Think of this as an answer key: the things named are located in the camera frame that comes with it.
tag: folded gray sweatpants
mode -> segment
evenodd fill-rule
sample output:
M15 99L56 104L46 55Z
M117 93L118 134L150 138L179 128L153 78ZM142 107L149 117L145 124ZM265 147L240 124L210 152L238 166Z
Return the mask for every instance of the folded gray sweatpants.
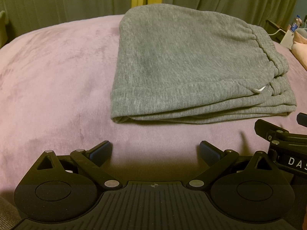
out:
M169 4L119 24L111 118L213 123L296 110L286 58L261 27Z

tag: pink cloth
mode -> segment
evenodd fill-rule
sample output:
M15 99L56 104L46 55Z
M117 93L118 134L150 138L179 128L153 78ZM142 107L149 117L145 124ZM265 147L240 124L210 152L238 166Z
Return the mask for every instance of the pink cloth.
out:
M206 140L241 155L268 150L254 132L257 119L192 125L123 123L110 118L110 91L116 69L119 21L106 16L64 23L27 33L0 49L0 193L12 192L43 151L68 155L109 140L106 172L128 180L187 182L207 165L197 154ZM265 120L291 133L305 134L296 123L307 112L307 72L291 52L288 78L297 111Z

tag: black device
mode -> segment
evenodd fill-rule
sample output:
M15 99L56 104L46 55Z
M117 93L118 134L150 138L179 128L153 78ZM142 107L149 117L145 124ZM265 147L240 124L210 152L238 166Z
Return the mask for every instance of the black device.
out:
M300 113L297 122L307 126L307 115ZM13 229L301 229L287 220L297 195L280 170L307 178L307 136L261 119L254 129L270 142L268 153L240 156L202 141L209 168L187 184L122 184L101 168L109 141L64 156L47 150L15 189L22 220Z

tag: plastic bottle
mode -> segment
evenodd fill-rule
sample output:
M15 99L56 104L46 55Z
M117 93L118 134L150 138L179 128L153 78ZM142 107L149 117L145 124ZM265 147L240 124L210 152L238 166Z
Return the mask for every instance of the plastic bottle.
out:
M294 32L300 26L300 22L301 22L300 16L297 15L292 22L290 30Z

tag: ribbed black plate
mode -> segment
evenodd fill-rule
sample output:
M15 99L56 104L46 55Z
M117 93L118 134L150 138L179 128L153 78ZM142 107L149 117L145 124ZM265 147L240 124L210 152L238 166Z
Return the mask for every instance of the ribbed black plate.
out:
M296 230L284 220L250 224L220 213L181 182L129 182L107 191L87 214L62 223L22 220L14 230Z

